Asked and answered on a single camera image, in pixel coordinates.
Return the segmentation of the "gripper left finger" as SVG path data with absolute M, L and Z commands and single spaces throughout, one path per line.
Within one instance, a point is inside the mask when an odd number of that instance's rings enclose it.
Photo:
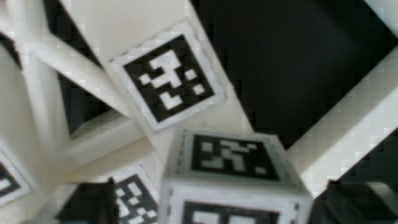
M 82 183 L 56 216 L 61 224 L 120 224 L 116 183 Z

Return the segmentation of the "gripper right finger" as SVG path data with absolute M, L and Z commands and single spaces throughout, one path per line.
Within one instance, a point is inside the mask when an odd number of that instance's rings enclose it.
M 308 224 L 398 224 L 398 184 L 331 181 Z

